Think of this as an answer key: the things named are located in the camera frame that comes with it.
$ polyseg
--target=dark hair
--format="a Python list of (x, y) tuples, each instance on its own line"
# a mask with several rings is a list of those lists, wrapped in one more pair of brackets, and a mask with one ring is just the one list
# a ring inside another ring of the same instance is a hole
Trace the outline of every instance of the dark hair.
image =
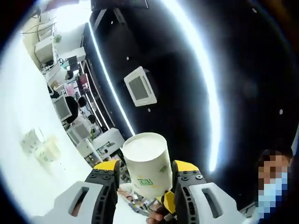
[(84, 97), (80, 97), (78, 99), (78, 104), (79, 104), (80, 107), (86, 106), (86, 99)]
[(95, 123), (95, 116), (94, 116), (93, 114), (89, 115), (87, 118), (89, 119), (89, 121), (90, 121), (92, 124)]
[(70, 70), (70, 71), (67, 71), (66, 73), (67, 73), (68, 76), (69, 76), (69, 77), (67, 78), (68, 80), (70, 80), (70, 79), (72, 79), (72, 78), (74, 77), (74, 73), (73, 73), (71, 70)]

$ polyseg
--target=white paper cup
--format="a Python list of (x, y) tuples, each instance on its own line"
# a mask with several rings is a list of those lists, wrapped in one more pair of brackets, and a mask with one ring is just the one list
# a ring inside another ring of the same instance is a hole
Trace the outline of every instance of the white paper cup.
[(162, 135), (135, 135), (124, 143), (122, 152), (136, 193), (152, 199), (172, 188), (167, 142)]
[(36, 127), (25, 134), (21, 141), (21, 147), (26, 153), (36, 151), (44, 143), (44, 137), (41, 130)]
[(55, 138), (49, 138), (35, 152), (35, 157), (41, 163), (48, 163), (58, 159), (60, 151)]

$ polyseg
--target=black ceiling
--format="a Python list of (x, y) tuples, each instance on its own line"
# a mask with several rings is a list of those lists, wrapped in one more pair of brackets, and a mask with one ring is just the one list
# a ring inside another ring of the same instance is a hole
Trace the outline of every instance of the black ceiling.
[[(177, 0), (213, 71), (221, 141), (216, 170), (210, 173), (214, 117), (204, 65), (178, 23), (180, 14), (162, 2), (148, 0), (148, 10), (121, 9), (125, 23), (107, 10), (94, 31), (105, 68), (135, 133), (163, 135), (171, 160), (198, 166), (240, 209), (253, 200), (258, 155), (278, 141), (289, 148), (296, 133), (298, 74), (288, 43), (265, 12), (256, 7), (255, 13), (243, 1)], [(85, 50), (116, 127), (130, 137), (91, 38)], [(157, 104), (134, 106), (123, 79), (139, 66), (150, 71)]]

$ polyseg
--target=blue face mask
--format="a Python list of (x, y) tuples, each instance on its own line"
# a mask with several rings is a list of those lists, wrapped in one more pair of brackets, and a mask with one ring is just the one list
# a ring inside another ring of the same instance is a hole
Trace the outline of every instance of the blue face mask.
[(281, 173), (281, 178), (271, 179), (270, 183), (264, 184), (264, 189), (258, 191), (258, 218), (267, 218), (280, 205), (282, 195), (287, 190), (288, 173)]

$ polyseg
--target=ceiling air conditioner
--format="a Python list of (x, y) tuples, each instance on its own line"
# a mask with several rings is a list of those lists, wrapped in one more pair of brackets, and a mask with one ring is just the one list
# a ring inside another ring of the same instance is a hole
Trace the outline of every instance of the ceiling air conditioner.
[(143, 67), (138, 67), (124, 78), (135, 106), (157, 103), (156, 96)]

